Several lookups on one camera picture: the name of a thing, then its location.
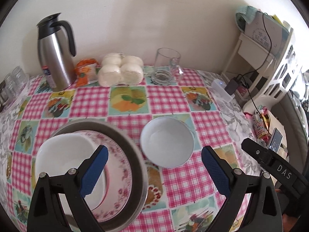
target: metal pot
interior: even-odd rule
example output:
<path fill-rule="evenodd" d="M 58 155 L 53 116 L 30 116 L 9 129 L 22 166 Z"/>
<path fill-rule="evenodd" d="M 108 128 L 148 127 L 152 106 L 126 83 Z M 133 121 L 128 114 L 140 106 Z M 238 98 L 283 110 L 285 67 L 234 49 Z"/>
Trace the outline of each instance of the metal pot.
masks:
<path fill-rule="evenodd" d="M 71 121 L 55 131 L 51 137 L 80 130 L 92 130 L 109 136 L 121 147 L 129 160 L 132 170 L 132 190 L 129 200 L 119 214 L 100 223 L 106 232 L 123 230 L 140 214 L 147 198 L 148 174 L 140 149 L 122 130 L 97 119 Z M 67 220 L 73 226 L 77 226 L 73 217 L 67 216 Z"/>

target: thermos lid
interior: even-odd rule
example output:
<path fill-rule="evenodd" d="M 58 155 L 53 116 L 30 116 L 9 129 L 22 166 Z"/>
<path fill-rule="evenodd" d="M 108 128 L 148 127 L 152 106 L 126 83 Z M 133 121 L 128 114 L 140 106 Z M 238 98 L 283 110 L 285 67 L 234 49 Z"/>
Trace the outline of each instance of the thermos lid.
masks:
<path fill-rule="evenodd" d="M 38 27 L 41 27 L 43 25 L 46 25 L 46 24 L 50 24 L 50 23 L 53 23 L 55 21 L 58 21 L 58 16 L 60 15 L 61 13 L 57 13 L 57 14 L 53 14 L 53 15 L 50 15 L 48 17 L 45 17 L 43 18 L 38 24 L 37 26 Z"/>
<path fill-rule="evenodd" d="M 59 26 L 56 26 L 56 27 L 52 26 L 54 22 L 58 21 L 58 16 L 60 14 L 61 13 L 57 13 L 57 14 L 53 14 L 48 17 L 45 17 L 37 24 L 39 28 L 39 40 L 51 34 L 54 34 L 60 30 Z"/>

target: orange package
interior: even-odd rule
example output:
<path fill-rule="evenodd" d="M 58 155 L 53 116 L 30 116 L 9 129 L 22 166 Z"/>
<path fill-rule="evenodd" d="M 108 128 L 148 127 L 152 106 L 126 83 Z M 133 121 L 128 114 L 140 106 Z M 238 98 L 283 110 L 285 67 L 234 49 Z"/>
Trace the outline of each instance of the orange package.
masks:
<path fill-rule="evenodd" d="M 97 82 L 99 69 L 100 65 L 94 58 L 79 61 L 75 68 L 77 74 L 76 87 Z"/>

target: stack of plates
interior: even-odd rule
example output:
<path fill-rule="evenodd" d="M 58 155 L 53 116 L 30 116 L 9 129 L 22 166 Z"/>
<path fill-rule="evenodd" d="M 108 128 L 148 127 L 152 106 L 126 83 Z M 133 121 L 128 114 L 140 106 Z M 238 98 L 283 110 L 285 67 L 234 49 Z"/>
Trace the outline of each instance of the stack of plates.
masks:
<path fill-rule="evenodd" d="M 71 121 L 52 134 L 37 154 L 35 173 L 49 176 L 78 168 L 99 145 L 105 145 L 109 159 L 95 188 L 85 197 L 89 208 L 105 231 L 126 228 L 143 208 L 148 178 L 141 152 L 118 128 L 95 119 Z M 76 223 L 63 194 L 64 213 L 71 225 Z"/>

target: blue gripper pad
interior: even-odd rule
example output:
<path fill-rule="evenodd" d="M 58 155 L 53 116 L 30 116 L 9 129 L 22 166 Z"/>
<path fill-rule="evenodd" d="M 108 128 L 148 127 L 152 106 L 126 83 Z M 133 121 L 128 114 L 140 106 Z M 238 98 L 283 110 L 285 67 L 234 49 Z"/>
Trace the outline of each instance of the blue gripper pad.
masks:
<path fill-rule="evenodd" d="M 219 193 L 228 198 L 231 193 L 229 178 L 226 176 L 225 172 L 219 165 L 219 162 L 214 158 L 214 156 L 217 156 L 217 159 L 221 160 L 210 146 L 206 146 L 202 149 L 201 157 L 204 166 L 206 167 Z"/>
<path fill-rule="evenodd" d="M 103 146 L 90 167 L 81 179 L 81 187 L 79 193 L 82 198 L 91 194 L 95 184 L 97 183 L 109 158 L 109 152 L 106 146 Z"/>

